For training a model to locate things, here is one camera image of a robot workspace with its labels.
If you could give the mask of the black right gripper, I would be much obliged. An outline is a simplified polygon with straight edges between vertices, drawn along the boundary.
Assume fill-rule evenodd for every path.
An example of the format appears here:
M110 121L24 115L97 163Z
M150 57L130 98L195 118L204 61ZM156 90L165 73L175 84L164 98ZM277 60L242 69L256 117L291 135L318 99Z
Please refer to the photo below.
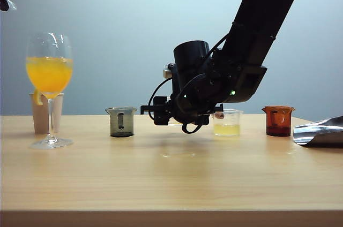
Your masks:
M208 92L209 81L206 77L194 77L180 88L177 77L165 80L172 82L172 94L156 96L153 92L153 105L141 105L140 114L153 112L155 125L167 125L170 118L174 118L184 126L208 125L209 116L224 117L222 103L211 102L205 95Z

